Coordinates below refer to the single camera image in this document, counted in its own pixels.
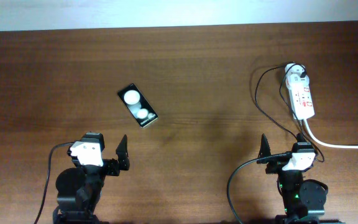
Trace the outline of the black smartphone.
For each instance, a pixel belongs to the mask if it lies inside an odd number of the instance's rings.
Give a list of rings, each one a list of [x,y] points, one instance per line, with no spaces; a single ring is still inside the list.
[[[134,83],[119,90],[117,95],[141,128],[158,119],[157,112]]]

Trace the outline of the white charger plug adapter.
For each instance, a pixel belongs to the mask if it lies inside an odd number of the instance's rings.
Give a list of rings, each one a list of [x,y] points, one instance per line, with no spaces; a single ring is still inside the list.
[[[308,86],[310,79],[304,65],[289,63],[285,66],[285,84],[291,90],[293,87]]]

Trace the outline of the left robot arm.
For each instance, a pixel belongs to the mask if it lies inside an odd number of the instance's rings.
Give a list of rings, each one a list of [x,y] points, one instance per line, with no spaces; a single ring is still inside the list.
[[[58,206],[53,212],[54,223],[102,223],[94,211],[105,178],[118,176],[130,168],[127,136],[123,136],[116,148],[117,159],[102,158],[104,148],[101,133],[86,133],[69,144],[67,154],[74,166],[61,172],[55,181]]]

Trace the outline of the white power strip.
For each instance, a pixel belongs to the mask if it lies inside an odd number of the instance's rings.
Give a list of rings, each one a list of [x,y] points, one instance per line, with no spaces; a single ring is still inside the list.
[[[315,115],[314,104],[311,98],[310,86],[304,84],[286,84],[290,95],[293,117],[297,120],[309,119]]]

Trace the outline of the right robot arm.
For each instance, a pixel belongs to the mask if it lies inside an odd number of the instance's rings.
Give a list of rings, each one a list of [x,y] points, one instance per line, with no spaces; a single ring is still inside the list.
[[[258,158],[266,164],[266,174],[277,174],[277,187],[283,199],[284,215],[277,215],[275,223],[319,223],[323,216],[328,186],[317,180],[305,180],[303,174],[310,170],[316,151],[301,135],[290,151],[271,154],[267,137],[261,137]]]

